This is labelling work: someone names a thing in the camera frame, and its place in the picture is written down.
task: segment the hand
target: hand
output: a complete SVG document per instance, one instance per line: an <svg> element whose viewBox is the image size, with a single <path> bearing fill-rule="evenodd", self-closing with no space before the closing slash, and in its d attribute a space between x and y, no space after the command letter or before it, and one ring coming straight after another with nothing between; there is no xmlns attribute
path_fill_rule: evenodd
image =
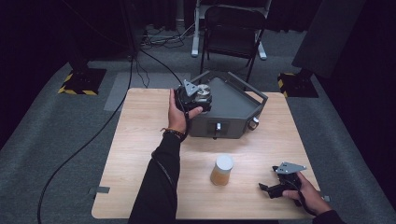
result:
<svg viewBox="0 0 396 224"><path fill-rule="evenodd" d="M190 119L193 119L195 116L199 115L203 111L201 106L195 107L194 109L189 111ZM186 132L186 119L184 118L183 112L181 112L176 107L175 101L175 91L173 89L170 90L169 94L169 110L168 110L168 128L179 131L181 133Z"/></svg>
<svg viewBox="0 0 396 224"><path fill-rule="evenodd" d="M319 195L318 191L309 182L303 174L297 172L297 176L301 181L301 193L305 197L306 206L313 211L317 216L332 210L328 203L326 203ZM297 190L284 190L282 193L283 197L290 198L293 200L300 200Z"/></svg>

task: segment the metal chair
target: metal chair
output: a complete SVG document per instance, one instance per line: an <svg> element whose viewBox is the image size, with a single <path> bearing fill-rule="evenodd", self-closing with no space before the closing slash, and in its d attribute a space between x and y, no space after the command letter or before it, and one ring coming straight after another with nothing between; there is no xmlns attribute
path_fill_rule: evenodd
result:
<svg viewBox="0 0 396 224"><path fill-rule="evenodd" d="M264 31L265 17L260 11L234 6L213 6L205 13L205 38L202 49L203 73L205 53L224 54L248 59L246 82L256 58Z"/></svg>

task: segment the bracelet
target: bracelet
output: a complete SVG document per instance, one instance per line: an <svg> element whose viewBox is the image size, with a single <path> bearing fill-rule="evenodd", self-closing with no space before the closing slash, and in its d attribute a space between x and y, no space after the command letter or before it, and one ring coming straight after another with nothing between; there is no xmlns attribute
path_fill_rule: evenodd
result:
<svg viewBox="0 0 396 224"><path fill-rule="evenodd" d="M170 128L162 128L161 131L163 131L163 130L165 130L165 132L163 132L163 136L166 133L172 133L172 134L176 135L180 139L183 139L183 137L184 137L184 133L181 133L178 130L170 129Z"/></svg>

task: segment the wooden table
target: wooden table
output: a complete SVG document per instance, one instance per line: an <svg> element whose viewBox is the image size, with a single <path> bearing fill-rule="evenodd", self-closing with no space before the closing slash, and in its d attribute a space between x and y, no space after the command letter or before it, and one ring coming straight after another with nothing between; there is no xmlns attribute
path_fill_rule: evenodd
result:
<svg viewBox="0 0 396 224"><path fill-rule="evenodd" d="M284 198L270 199L258 183L279 184L273 165L288 161L305 165L303 174L318 189L285 97L266 92L268 101L255 131L240 139L188 137L181 145L177 195L179 219L289 219L311 218L303 208ZM128 218L146 172L151 152L167 127L169 90L130 89L108 154L92 208L96 218ZM228 153L234 167L227 186L209 177L216 157Z"/></svg>

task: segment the forearm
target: forearm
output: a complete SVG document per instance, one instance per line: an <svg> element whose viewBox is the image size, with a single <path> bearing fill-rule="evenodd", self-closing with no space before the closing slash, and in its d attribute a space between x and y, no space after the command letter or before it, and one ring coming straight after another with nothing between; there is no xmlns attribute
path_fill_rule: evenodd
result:
<svg viewBox="0 0 396 224"><path fill-rule="evenodd" d="M180 140L173 134L164 135L155 150L134 202L129 223L172 223L176 219L176 187L180 173Z"/></svg>

